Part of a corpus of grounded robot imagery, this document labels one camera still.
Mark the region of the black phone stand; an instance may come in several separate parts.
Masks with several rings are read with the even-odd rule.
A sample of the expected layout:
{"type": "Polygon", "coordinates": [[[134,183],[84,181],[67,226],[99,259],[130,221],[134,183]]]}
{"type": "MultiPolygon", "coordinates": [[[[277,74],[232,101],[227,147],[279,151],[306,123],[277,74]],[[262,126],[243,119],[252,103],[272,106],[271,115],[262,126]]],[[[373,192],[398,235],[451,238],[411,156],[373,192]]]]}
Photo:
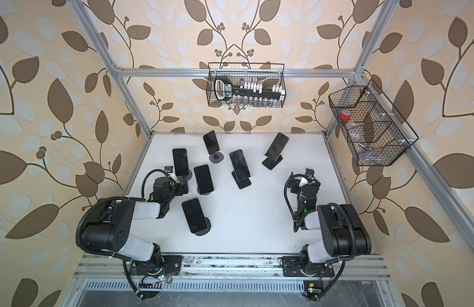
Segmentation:
{"type": "Polygon", "coordinates": [[[248,179],[251,174],[249,167],[245,160],[245,156],[242,149],[236,150],[229,154],[230,160],[233,165],[234,173],[238,181],[248,179]]]}
{"type": "Polygon", "coordinates": [[[289,138],[286,135],[278,133],[267,150],[266,157],[273,161],[278,160],[288,141],[289,138]]]}

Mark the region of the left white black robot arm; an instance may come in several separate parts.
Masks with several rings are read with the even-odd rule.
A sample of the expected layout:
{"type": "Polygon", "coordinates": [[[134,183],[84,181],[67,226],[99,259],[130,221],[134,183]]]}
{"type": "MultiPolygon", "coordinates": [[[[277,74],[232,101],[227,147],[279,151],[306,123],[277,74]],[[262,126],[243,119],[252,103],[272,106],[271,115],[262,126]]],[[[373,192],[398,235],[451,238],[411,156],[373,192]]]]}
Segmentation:
{"type": "Polygon", "coordinates": [[[151,170],[142,181],[141,197],[101,198],[79,221],[75,241],[84,252],[161,266],[160,246],[134,235],[132,223],[162,219],[177,196],[188,194],[186,180],[177,181],[172,168],[151,170]]]}

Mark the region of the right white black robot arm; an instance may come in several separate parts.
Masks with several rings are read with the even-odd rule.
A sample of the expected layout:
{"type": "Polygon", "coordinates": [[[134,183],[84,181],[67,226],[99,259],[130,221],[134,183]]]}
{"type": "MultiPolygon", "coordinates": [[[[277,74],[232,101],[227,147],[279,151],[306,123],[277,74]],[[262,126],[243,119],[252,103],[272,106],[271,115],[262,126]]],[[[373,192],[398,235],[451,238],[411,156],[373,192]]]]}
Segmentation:
{"type": "Polygon", "coordinates": [[[306,174],[292,173],[284,185],[284,199],[293,220],[293,231],[319,230],[317,243],[306,244],[300,252],[303,266],[325,265],[351,261],[368,255],[371,238],[354,206],[317,204],[320,182],[312,170],[306,174]]]}

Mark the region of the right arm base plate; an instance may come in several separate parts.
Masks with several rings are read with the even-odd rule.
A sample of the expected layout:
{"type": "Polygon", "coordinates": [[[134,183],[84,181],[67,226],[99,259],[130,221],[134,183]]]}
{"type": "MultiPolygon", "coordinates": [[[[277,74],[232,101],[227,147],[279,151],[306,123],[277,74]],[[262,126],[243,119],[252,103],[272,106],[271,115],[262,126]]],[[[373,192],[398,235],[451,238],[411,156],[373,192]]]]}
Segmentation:
{"type": "Polygon", "coordinates": [[[280,265],[285,277],[327,277],[335,276],[332,266],[325,264],[315,264],[302,260],[300,257],[285,256],[280,259],[280,265]]]}

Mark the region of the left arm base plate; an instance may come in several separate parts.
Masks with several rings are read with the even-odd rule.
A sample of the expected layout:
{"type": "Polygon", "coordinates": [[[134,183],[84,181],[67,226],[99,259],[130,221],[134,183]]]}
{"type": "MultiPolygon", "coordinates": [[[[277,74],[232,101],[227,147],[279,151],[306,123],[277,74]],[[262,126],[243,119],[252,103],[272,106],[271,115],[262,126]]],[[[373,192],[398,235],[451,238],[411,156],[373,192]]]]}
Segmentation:
{"type": "Polygon", "coordinates": [[[181,255],[154,255],[147,262],[134,262],[130,267],[137,276],[161,276],[180,272],[183,257],[181,255]]]}

